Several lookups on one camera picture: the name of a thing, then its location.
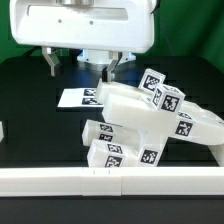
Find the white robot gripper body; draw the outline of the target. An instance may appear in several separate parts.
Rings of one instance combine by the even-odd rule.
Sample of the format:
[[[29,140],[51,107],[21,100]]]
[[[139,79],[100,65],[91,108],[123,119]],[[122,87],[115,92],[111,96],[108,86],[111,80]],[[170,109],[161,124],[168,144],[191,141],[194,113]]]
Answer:
[[[19,44],[144,53],[154,43],[155,0],[10,0]]]

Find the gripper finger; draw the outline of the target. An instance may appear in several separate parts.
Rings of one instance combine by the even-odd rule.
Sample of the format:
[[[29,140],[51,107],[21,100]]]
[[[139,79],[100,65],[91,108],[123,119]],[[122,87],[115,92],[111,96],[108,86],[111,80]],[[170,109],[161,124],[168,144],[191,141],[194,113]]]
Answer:
[[[115,52],[115,51],[110,51],[109,52],[109,59],[111,62],[107,67],[105,67],[102,70],[102,81],[103,82],[111,82],[112,81],[112,75],[113,71],[115,70],[117,64],[122,58],[122,53],[121,52]]]
[[[62,74],[62,64],[56,55],[56,49],[52,47],[42,47],[42,55],[50,66],[50,74],[56,77]]]

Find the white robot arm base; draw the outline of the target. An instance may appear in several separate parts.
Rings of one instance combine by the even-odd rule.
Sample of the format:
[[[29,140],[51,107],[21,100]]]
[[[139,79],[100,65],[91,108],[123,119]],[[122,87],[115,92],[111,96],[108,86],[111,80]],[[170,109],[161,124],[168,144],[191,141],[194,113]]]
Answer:
[[[136,56],[130,52],[123,52],[119,67],[126,66],[136,60]],[[83,49],[77,56],[78,66],[85,69],[102,71],[111,62],[109,51]]]

